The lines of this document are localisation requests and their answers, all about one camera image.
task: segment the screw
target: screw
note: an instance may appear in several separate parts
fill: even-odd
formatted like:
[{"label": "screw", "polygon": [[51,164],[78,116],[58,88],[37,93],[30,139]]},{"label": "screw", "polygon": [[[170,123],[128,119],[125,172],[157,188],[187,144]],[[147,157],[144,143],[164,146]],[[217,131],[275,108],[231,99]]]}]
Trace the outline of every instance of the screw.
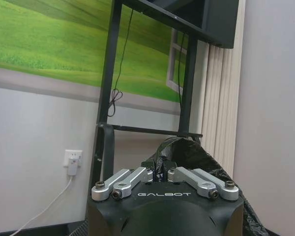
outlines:
[{"label": "screw", "polygon": [[235,188],[235,183],[233,181],[225,181],[225,188],[233,189]]},{"label": "screw", "polygon": [[208,196],[209,196],[212,200],[215,200],[215,199],[217,199],[217,197],[218,197],[218,191],[217,191],[216,189],[211,190],[211,191],[208,193]]},{"label": "screw", "polygon": [[114,190],[112,192],[112,197],[115,200],[119,200],[121,198],[121,192],[120,192],[120,190]]},{"label": "screw", "polygon": [[103,181],[96,182],[95,188],[98,190],[105,188],[105,182],[103,182]]}]

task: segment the garbage bag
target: garbage bag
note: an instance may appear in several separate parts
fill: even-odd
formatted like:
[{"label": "garbage bag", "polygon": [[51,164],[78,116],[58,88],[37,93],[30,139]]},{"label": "garbage bag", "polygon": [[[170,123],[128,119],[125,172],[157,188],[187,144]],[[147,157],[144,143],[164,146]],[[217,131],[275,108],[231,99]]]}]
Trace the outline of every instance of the garbage bag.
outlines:
[{"label": "garbage bag", "polygon": [[[153,163],[154,181],[164,181],[164,176],[170,169],[168,162],[175,162],[177,166],[186,169],[201,168],[223,181],[232,180],[199,143],[185,138],[172,137],[165,140],[147,162]],[[243,235],[269,236],[240,188],[239,195],[244,200]]]}]

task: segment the metal stand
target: metal stand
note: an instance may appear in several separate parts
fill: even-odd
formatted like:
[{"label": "metal stand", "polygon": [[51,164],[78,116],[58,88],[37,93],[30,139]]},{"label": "metal stand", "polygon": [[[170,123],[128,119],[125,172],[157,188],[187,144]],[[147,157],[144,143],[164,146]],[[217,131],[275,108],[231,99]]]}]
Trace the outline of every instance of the metal stand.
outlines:
[{"label": "metal stand", "polygon": [[188,50],[186,56],[186,70],[182,94],[182,109],[180,113],[178,132],[143,129],[128,126],[112,126],[107,124],[122,4],[123,3],[120,0],[112,0],[112,11],[108,29],[104,71],[101,84],[101,92],[99,97],[99,106],[96,122],[97,127],[93,147],[93,158],[91,164],[89,190],[91,190],[91,188],[95,186],[95,183],[100,180],[102,163],[104,166],[103,179],[106,180],[113,175],[114,146],[112,144],[114,144],[114,129],[130,132],[191,137],[193,140],[196,140],[198,142],[200,141],[199,138],[202,137],[201,134],[189,133],[193,77],[195,72],[198,43],[197,38],[193,35],[189,35]]}]

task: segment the electrical socket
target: electrical socket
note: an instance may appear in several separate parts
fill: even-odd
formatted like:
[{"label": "electrical socket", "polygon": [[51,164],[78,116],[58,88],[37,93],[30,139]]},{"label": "electrical socket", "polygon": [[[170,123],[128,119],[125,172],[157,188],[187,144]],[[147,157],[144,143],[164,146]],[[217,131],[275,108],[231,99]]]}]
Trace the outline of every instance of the electrical socket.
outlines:
[{"label": "electrical socket", "polygon": [[63,160],[63,166],[68,167],[69,165],[69,158],[79,158],[78,165],[81,166],[82,164],[82,150],[65,150],[64,151],[64,160]]}]

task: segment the wall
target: wall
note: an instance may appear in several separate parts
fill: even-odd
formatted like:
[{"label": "wall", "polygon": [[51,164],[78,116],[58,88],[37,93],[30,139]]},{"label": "wall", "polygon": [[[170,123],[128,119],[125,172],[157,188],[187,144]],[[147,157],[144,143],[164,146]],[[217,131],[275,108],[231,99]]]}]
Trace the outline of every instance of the wall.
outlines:
[{"label": "wall", "polygon": [[234,178],[267,228],[295,236],[295,0],[247,1]]},{"label": "wall", "polygon": [[[0,88],[0,232],[15,230],[66,186],[65,149],[83,150],[71,187],[29,228],[84,219],[97,104]],[[178,117],[118,107],[110,123],[175,130]],[[116,169],[135,168],[164,136],[116,134]]]}]

